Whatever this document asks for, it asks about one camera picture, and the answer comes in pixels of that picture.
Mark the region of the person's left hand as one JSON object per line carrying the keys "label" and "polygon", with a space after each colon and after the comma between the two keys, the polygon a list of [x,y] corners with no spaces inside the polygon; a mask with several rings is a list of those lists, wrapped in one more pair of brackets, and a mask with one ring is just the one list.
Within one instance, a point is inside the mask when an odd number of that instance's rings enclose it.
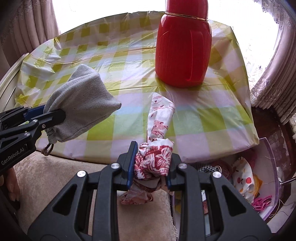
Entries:
{"label": "person's left hand", "polygon": [[20,188],[18,185],[17,177],[14,168],[8,169],[8,171],[1,175],[1,186],[5,185],[8,189],[9,199],[11,201],[20,200]]}

